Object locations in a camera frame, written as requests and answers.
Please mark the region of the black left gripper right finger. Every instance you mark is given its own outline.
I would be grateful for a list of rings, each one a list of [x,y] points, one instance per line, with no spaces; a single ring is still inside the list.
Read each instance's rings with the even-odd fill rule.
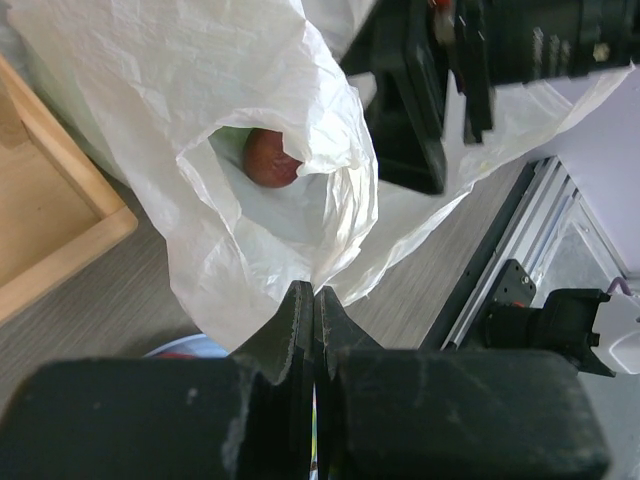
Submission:
[[[576,368],[540,350],[385,349],[314,300],[322,479],[601,479],[611,454]]]

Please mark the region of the wooden clothes rack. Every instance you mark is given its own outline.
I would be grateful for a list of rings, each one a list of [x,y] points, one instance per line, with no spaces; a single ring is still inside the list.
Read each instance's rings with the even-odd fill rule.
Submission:
[[[1,319],[129,236],[138,221],[7,60],[1,62]]]

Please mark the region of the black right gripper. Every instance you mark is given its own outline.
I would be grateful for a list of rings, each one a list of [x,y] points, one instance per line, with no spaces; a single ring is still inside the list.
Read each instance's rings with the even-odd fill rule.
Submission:
[[[448,81],[473,111],[486,76],[489,1],[376,1],[340,66],[373,75],[365,120],[381,180],[426,195],[446,190],[442,138]]]

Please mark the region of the white plastic bag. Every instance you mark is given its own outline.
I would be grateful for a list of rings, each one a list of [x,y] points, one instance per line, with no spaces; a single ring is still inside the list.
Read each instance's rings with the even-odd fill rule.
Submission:
[[[365,123],[370,74],[339,61],[364,1],[11,1],[31,78],[98,164],[136,195],[167,247],[171,288],[234,349],[297,280],[351,304],[498,167],[570,129],[628,69],[576,102],[550,84],[500,88],[496,124],[464,144],[447,99],[445,190],[383,177]]]

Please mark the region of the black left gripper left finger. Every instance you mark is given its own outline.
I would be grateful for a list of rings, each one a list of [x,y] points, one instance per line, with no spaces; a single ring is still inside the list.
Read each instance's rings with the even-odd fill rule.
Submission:
[[[1,419],[5,479],[305,479],[310,474],[314,295],[222,358],[52,362]]]

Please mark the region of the blue plastic plate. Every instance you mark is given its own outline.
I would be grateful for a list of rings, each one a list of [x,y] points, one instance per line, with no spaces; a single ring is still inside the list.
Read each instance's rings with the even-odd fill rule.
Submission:
[[[228,352],[206,334],[193,334],[165,343],[145,354],[146,358],[224,358]]]

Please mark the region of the dark red fake plum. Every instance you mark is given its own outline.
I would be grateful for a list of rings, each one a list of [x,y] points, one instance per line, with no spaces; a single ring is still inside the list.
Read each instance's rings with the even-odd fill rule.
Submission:
[[[255,184],[283,188],[297,178],[301,162],[284,152],[281,132],[255,128],[245,142],[243,169]]]

